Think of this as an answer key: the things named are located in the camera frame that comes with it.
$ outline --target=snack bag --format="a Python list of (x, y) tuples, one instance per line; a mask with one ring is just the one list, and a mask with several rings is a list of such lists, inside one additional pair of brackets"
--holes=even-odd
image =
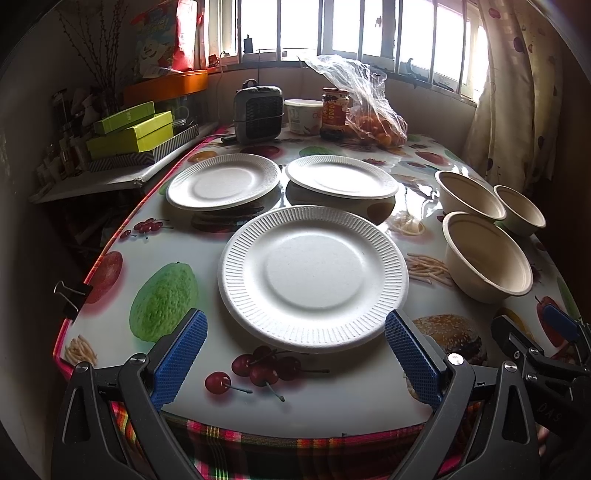
[(386, 100), (385, 74), (340, 55), (319, 55), (306, 63), (334, 86), (349, 92), (346, 126), (358, 140), (373, 139), (384, 148), (404, 145), (408, 126)]
[(137, 29), (135, 77), (193, 69), (197, 2), (165, 0), (131, 21)]

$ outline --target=window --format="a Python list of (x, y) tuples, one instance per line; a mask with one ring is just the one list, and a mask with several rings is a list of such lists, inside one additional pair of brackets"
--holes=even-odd
[(475, 0), (207, 0), (205, 32), (222, 64), (336, 53), (474, 100), (488, 69)]

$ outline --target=green box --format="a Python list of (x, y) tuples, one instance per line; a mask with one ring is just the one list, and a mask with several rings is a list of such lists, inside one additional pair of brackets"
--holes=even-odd
[(106, 135), (154, 114), (154, 102), (142, 103), (95, 122), (95, 132)]
[(93, 160), (125, 153), (152, 150), (173, 137), (171, 112), (157, 113), (154, 117), (104, 137), (91, 138), (86, 146)]

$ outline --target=orange box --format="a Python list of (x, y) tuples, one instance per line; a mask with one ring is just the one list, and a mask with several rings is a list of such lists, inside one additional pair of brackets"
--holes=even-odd
[(175, 73), (125, 87), (123, 102), (125, 106), (139, 105), (150, 100), (156, 103), (200, 92), (206, 88), (207, 70)]

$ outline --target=pink tablecloth trim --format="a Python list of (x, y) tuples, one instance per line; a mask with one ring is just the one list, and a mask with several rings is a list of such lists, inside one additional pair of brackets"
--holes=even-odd
[[(189, 155), (191, 155), (192, 153), (194, 153), (196, 150), (198, 150), (202, 146), (204, 146), (204, 145), (208, 144), (209, 142), (211, 142), (217, 134), (223, 133), (224, 130), (225, 130), (224, 127), (218, 128), (212, 135), (209, 135), (208, 137), (205, 137), (205, 139), (202, 142), (200, 142), (198, 145), (196, 145), (194, 148), (192, 148), (186, 155), (184, 155), (176, 163), (176, 165), (173, 168), (170, 169), (170, 171), (162, 178), (162, 180), (160, 180), (158, 182), (158, 184), (152, 190), (150, 190), (150, 192), (141, 200), (141, 202), (138, 203), (137, 207), (134, 208), (134, 210), (125, 219), (125, 221), (123, 222), (123, 224), (119, 227), (119, 229), (115, 232), (115, 234), (107, 242), (107, 244), (105, 245), (105, 248), (100, 253), (99, 258), (96, 259), (95, 264), (93, 265), (93, 267), (88, 272), (88, 275), (86, 276), (86, 279), (84, 280), (84, 283), (88, 284), (90, 282), (90, 279), (92, 278), (92, 275), (95, 274), (96, 269), (98, 268), (100, 262), (103, 260), (103, 257), (109, 251), (109, 248), (111, 248), (111, 245), (113, 245), (113, 243), (115, 242), (115, 240), (117, 240), (119, 238), (119, 235), (121, 234), (121, 232), (123, 231), (123, 229), (125, 228), (125, 226), (134, 217), (134, 215), (142, 207), (142, 205), (154, 194), (154, 192), (157, 192), (158, 191), (158, 189), (162, 186), (162, 184), (165, 181), (167, 181), (174, 174), (174, 172), (181, 166), (181, 164), (183, 163), (183, 161)], [(63, 361), (61, 359), (60, 352), (61, 352), (61, 348), (62, 348), (62, 346), (64, 344), (64, 341), (66, 340), (66, 332), (68, 331), (68, 328), (70, 327), (71, 324), (72, 324), (72, 321), (70, 319), (64, 318), (64, 321), (61, 324), (60, 333), (57, 336), (56, 344), (53, 347), (53, 354), (52, 354), (53, 360), (56, 363), (58, 369), (60, 370), (61, 374), (67, 380), (69, 380), (70, 377), (72, 376), (72, 372), (73, 372), (74, 368), (69, 363), (67, 363), (67, 362), (65, 362), (65, 361)]]

